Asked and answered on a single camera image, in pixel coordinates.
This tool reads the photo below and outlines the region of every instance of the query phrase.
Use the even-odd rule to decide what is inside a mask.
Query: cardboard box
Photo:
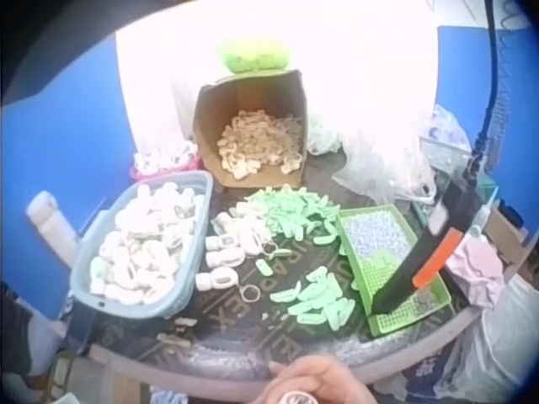
[[[258,111],[277,118],[293,114],[301,119],[303,164],[300,170],[285,175],[280,166],[263,166],[256,174],[237,181],[221,166],[217,141],[239,110]],[[307,101],[299,71],[250,72],[225,78],[200,90],[195,107],[195,139],[205,168],[229,188],[298,187],[307,158]]]

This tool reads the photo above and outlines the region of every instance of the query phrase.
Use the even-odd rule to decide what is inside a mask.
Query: blue plastic basket
[[[176,283],[160,301],[151,305],[126,306],[119,302],[106,300],[102,297],[91,295],[90,285],[90,262],[98,253],[99,246],[105,236],[114,230],[115,216],[124,209],[130,200],[136,197],[136,189],[142,183],[147,183],[150,188],[156,189],[166,182],[174,182],[179,189],[192,188],[196,194],[203,194],[204,204],[200,211],[200,219],[196,223],[193,243],[182,268],[176,273]],[[210,216],[210,199],[213,188],[213,178],[206,171],[189,171],[185,173],[170,174],[161,178],[151,178],[130,186],[104,214],[92,229],[88,238],[81,242],[79,253],[73,266],[70,278],[70,286],[75,299],[83,304],[108,313],[112,316],[126,318],[151,318],[156,316],[169,317],[178,311],[182,311],[195,287],[195,276],[200,269],[200,263],[204,254],[204,239],[207,232]]]

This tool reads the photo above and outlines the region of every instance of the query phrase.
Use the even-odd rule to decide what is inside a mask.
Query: small white ring
[[[254,290],[256,297],[252,299],[248,299],[247,297],[245,297],[246,290]],[[262,292],[260,291],[260,288],[256,284],[245,284],[244,286],[240,286],[239,294],[242,296],[242,300],[245,303],[254,303],[255,301],[259,301],[260,297],[262,296]]]

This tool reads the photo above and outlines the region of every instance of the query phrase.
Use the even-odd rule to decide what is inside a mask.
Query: pink cloth
[[[446,267],[471,305],[493,307],[505,287],[504,265],[496,248],[466,235]]]

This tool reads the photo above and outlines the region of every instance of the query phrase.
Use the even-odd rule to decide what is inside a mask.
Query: green bag
[[[269,38],[228,40],[217,48],[223,63],[234,74],[260,70],[283,70],[290,61],[290,50]]]

